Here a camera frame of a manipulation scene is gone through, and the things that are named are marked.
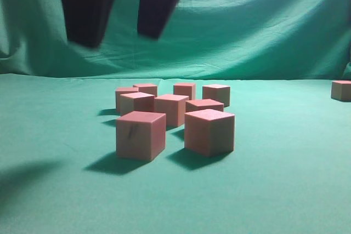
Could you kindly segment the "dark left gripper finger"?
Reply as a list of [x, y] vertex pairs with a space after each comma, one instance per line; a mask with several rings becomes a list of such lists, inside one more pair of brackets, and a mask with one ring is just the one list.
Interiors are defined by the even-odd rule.
[[97, 48], [103, 38], [114, 0], [61, 0], [67, 39]]

